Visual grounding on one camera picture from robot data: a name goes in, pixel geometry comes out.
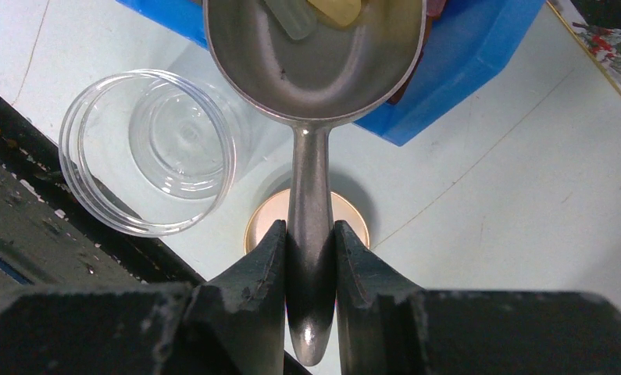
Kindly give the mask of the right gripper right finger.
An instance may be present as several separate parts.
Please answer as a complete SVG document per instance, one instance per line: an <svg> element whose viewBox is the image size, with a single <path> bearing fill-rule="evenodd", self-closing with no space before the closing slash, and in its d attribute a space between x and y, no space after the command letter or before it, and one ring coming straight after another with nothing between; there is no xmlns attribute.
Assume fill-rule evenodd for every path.
<svg viewBox="0 0 621 375"><path fill-rule="evenodd" d="M334 226L343 374L422 374L424 290L371 252L344 221Z"/></svg>

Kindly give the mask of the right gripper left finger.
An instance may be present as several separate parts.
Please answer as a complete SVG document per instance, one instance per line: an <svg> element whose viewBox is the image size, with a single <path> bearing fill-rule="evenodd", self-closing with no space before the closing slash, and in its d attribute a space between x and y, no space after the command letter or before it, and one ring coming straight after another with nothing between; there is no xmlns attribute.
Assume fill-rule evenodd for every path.
<svg viewBox="0 0 621 375"><path fill-rule="evenodd" d="M286 223L276 220L247 255L197 287L185 336L222 373L282 374Z"/></svg>

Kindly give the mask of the metal scoop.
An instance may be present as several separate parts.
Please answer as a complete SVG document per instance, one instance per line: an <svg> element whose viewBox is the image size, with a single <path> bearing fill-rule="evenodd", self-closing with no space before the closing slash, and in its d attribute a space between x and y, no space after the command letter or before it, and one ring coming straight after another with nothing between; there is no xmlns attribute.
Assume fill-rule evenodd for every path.
<svg viewBox="0 0 621 375"><path fill-rule="evenodd" d="M426 31L425 1L367 1L349 27L318 25L293 41L262 1L206 1L205 37L221 74L250 105L294 135L285 297L303 366L330 339L337 265L329 135L384 104L412 75Z"/></svg>

